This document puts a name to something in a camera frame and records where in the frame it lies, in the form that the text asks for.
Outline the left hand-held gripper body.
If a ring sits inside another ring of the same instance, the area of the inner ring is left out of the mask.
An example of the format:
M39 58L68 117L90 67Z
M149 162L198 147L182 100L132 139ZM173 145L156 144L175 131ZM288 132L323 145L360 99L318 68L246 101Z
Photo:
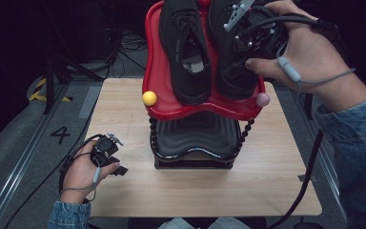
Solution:
M118 159L113 156L118 151L118 145L122 146L123 143L114 133L101 135L91 151L91 162L97 167L105 167L118 162Z

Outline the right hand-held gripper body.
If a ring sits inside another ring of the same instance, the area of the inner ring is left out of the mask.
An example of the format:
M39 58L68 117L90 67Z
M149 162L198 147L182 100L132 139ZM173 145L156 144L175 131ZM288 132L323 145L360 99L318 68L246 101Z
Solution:
M255 58L277 58L288 40L287 30L278 16L255 0L241 0L229 6L229 19L223 25L236 52Z

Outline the black sneaker with white insole label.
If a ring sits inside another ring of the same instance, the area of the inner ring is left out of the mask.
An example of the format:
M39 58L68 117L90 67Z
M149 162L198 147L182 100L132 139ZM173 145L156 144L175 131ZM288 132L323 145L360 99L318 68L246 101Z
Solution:
M205 102L212 69L196 0L164 0L158 30L175 97L185 105Z

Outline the red and black two-tier shoe rack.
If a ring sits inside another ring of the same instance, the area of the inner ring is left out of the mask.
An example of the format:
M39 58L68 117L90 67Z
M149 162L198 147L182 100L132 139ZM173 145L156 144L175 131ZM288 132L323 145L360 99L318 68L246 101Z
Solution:
M145 105L150 116L154 167L230 169L263 108L255 100L259 93L266 93L264 80L259 77L248 99L232 100L212 82L206 102L197 106L181 104L173 94L170 65L159 37L161 7L160 2L154 4L146 16L149 57L142 84L142 94L157 94L155 105Z

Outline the person's left hand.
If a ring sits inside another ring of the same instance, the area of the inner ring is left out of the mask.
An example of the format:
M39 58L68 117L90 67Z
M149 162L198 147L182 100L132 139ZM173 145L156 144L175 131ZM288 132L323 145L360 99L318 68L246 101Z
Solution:
M96 166L91 162L90 152L94 145L95 141L90 141L75 155L76 159L64 177L60 201L69 204L82 204L86 196L103 178L120 167L118 162L114 162L101 168L97 181L93 182Z

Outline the person's right hand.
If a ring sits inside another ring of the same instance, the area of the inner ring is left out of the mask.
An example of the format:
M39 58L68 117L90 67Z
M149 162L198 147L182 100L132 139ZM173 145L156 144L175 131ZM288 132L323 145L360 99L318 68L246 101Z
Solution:
M330 112L347 110L366 100L366 86L330 41L305 24L288 23L286 27L289 42L283 57L306 83L297 85L272 59L251 58L246 61L249 70L320 97Z

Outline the pink ball knob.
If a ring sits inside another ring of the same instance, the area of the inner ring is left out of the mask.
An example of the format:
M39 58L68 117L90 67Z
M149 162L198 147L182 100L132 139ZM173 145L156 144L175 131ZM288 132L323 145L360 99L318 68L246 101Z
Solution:
M270 103L271 99L270 96L266 93L259 93L256 96L256 105L259 107L266 107Z

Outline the grey floor tape strip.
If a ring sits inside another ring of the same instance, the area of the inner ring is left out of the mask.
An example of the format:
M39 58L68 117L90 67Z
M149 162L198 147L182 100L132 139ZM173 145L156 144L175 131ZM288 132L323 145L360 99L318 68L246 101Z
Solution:
M85 119L90 116L91 111L95 105L95 102L100 94L100 91L101 88L99 86L89 87L78 115L79 118Z

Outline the yellow ball knob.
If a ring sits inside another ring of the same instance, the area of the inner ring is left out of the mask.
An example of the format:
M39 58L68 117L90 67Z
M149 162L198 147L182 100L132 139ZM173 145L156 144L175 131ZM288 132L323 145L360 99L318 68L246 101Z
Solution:
M153 91L146 91L142 94L142 101L146 106L151 107L157 102L157 94Z

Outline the black tripod stand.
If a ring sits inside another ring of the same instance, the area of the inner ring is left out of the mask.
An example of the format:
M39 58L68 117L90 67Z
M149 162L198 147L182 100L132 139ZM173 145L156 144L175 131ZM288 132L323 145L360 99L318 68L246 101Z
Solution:
M304 96L304 111L306 113L306 116L310 120L313 119L312 105L313 105L313 95L312 94L305 94L305 96Z
M70 59L54 52L51 53L47 59L46 64L46 109L44 114L47 115L51 108L54 105L54 78L57 77L58 81L61 84L69 84L71 82L71 74L67 69L68 66L71 66L78 72L86 75L88 78L94 81L103 81L104 78L97 75L96 73L86 69L82 65L71 61Z

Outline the yellow and black floor tape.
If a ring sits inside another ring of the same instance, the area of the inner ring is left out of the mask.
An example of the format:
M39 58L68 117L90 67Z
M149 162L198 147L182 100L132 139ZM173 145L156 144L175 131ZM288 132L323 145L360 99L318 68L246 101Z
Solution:
M33 92L31 93L29 97L29 101L38 100L38 101L47 101L47 97L45 95L41 95L40 92L43 88L43 86L46 84L47 79L45 77L42 77L38 83L36 84Z

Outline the metal floor rail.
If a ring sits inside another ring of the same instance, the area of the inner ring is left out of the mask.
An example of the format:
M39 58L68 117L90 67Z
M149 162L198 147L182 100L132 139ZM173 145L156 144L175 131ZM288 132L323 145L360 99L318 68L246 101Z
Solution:
M47 114L46 104L32 101L0 134L0 218L26 173L43 133L69 86L59 86Z

